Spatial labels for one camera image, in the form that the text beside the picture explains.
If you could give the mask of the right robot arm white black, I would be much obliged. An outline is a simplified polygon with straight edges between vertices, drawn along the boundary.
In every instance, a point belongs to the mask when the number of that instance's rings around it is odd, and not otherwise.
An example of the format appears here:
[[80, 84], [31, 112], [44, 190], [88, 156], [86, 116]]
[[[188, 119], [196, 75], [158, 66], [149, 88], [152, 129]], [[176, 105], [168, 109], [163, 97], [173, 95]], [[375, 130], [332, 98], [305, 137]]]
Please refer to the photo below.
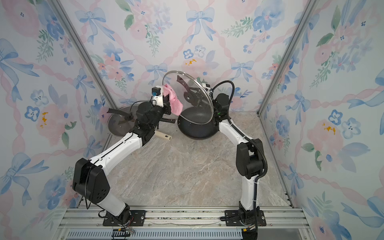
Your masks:
[[229, 115], [231, 96], [218, 94], [212, 99], [206, 90], [188, 87], [183, 97], [190, 104], [178, 119], [178, 127], [184, 135], [204, 140], [221, 132], [237, 148], [236, 168], [242, 176], [242, 196], [238, 215], [222, 217], [222, 221], [240, 222], [245, 226], [258, 225], [261, 216], [257, 205], [258, 180], [268, 171], [262, 141], [251, 139], [234, 124]]

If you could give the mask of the glass pot lid black handle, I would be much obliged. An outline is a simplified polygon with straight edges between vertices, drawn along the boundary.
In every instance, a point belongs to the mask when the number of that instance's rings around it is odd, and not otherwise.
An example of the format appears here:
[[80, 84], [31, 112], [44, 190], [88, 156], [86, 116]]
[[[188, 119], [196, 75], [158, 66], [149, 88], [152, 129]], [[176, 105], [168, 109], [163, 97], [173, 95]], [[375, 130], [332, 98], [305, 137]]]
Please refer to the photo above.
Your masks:
[[205, 125], [213, 119], [214, 106], [209, 87], [182, 71], [167, 72], [163, 84], [171, 86], [182, 103], [181, 118], [196, 125]]

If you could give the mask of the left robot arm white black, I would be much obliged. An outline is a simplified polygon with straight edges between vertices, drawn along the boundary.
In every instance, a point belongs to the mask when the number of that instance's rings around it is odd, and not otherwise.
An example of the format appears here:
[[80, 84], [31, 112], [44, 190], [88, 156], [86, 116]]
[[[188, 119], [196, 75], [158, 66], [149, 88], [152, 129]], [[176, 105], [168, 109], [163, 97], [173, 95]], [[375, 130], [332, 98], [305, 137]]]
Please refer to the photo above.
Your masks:
[[127, 156], [147, 144], [163, 115], [171, 114], [168, 101], [163, 106], [143, 102], [138, 106], [133, 128], [117, 143], [89, 160], [81, 158], [75, 164], [73, 190], [87, 202], [95, 204], [126, 226], [132, 219], [130, 206], [111, 193], [107, 176]]

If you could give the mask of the pink cloth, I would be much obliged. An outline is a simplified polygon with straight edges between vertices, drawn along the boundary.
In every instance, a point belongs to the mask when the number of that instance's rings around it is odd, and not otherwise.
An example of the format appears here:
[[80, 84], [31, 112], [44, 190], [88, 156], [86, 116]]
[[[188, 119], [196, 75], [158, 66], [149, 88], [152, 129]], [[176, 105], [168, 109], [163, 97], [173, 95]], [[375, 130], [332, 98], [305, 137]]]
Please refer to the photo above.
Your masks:
[[176, 92], [168, 84], [163, 85], [163, 90], [164, 90], [164, 96], [169, 97], [169, 102], [170, 102], [170, 106], [171, 106], [171, 113], [176, 115], [176, 116], [180, 116], [180, 114], [183, 111], [184, 106], [181, 103], [181, 101], [178, 99]]

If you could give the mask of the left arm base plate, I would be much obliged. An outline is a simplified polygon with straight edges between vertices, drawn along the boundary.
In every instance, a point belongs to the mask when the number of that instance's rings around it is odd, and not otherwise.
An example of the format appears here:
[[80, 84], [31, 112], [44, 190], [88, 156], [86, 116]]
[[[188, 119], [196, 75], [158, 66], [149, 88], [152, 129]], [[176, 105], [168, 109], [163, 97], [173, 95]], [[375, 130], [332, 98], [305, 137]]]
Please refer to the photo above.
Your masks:
[[122, 220], [120, 217], [113, 216], [106, 212], [102, 217], [104, 227], [142, 227], [146, 218], [145, 210], [130, 210], [127, 220]]

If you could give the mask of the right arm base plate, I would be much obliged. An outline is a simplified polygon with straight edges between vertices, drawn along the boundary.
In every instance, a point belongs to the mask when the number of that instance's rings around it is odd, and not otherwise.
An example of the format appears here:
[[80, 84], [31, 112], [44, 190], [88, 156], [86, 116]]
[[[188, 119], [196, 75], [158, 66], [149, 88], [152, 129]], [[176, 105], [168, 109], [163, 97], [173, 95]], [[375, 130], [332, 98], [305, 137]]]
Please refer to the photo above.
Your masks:
[[220, 217], [220, 221], [225, 222], [227, 227], [251, 227], [254, 225], [265, 227], [267, 225], [266, 217], [261, 210], [225, 210], [225, 215]]

